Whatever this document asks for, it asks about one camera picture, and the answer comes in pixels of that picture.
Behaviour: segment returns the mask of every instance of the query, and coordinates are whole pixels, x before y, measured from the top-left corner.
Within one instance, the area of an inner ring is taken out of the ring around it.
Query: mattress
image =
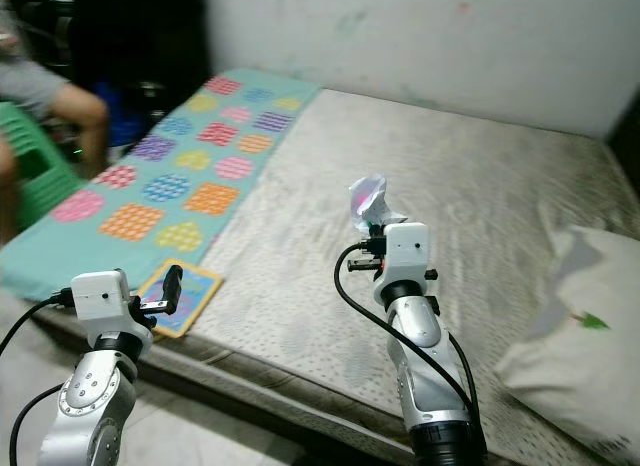
[[[323,90],[201,262],[224,285],[186,337],[160,339],[144,361],[409,464],[385,333],[332,282],[338,254],[359,238],[347,188],[372,172],[387,175],[393,210],[431,228],[433,292],[474,372],[494,459],[600,464],[492,372],[543,304],[551,231],[578,224],[640,238],[637,200],[588,138]],[[369,275],[343,280],[382,317]],[[72,316],[43,313],[79,334]]]

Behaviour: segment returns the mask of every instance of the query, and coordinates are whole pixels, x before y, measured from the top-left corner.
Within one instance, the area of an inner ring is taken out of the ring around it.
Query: blue circle pattern
[[[167,118],[160,125],[160,131],[164,133],[174,133],[178,136],[189,134],[193,126],[187,118]]]
[[[150,200],[162,203],[182,196],[189,190],[189,180],[178,174],[163,174],[144,187],[142,193]]]
[[[253,88],[247,91],[244,95],[244,99],[251,101],[252,103],[260,103],[262,101],[268,101],[273,98],[274,93],[264,88]]]

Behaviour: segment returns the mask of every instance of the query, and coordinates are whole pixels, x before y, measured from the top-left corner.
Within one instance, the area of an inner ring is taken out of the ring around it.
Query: pink circle pattern
[[[104,197],[98,193],[81,190],[56,206],[51,215],[63,223],[81,221],[100,211],[104,203]]]
[[[251,118],[251,111],[244,106],[229,106],[221,115],[235,123],[244,123]]]
[[[106,184],[111,189],[120,189],[133,183],[136,176],[136,169],[133,166],[112,166],[96,176],[92,183]]]
[[[230,156],[222,159],[214,166],[216,174],[224,179],[246,178],[253,171],[253,164],[246,158]]]

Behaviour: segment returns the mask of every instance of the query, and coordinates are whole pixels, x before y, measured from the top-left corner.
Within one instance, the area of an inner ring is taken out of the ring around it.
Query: colorful book
[[[209,300],[222,284],[222,277],[193,264],[169,258],[138,290],[137,294],[142,299],[142,303],[159,301],[162,298],[162,283],[173,264],[182,266],[183,269],[182,293],[178,301],[178,309],[171,315],[156,314],[158,324],[153,331],[179,338],[187,332],[204,307],[209,304]]]

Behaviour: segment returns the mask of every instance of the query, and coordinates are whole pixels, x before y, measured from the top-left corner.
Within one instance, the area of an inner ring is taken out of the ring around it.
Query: person's leg
[[[0,244],[18,233],[18,165],[6,139],[0,136]]]
[[[78,143],[86,174],[94,177],[107,166],[109,111],[97,96],[73,84],[64,84],[54,94],[51,113],[80,128]]]

